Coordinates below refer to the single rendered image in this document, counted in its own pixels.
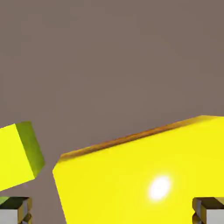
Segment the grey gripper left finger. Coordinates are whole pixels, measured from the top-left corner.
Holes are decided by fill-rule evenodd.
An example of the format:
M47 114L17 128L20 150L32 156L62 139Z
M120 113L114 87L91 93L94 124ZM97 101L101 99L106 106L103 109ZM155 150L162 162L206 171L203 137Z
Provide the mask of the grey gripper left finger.
M30 197L0 196L0 224L32 224Z

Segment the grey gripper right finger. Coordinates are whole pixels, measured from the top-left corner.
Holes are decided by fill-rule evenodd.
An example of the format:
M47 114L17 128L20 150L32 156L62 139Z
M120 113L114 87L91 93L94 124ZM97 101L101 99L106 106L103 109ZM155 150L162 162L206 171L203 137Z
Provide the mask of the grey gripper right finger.
M195 197L192 224L224 224L224 197Z

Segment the small yellow cube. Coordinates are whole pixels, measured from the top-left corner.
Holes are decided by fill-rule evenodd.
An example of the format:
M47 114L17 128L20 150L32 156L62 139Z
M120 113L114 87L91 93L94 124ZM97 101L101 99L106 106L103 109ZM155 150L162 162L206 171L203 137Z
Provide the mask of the small yellow cube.
M0 192L35 179L44 165L30 121L0 128Z

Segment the large yellow box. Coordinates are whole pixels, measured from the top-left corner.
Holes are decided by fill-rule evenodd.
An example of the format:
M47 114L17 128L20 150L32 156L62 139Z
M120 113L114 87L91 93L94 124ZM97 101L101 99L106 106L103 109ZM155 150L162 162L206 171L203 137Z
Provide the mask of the large yellow box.
M195 197L224 197L224 116L201 115L62 154L66 224L192 224Z

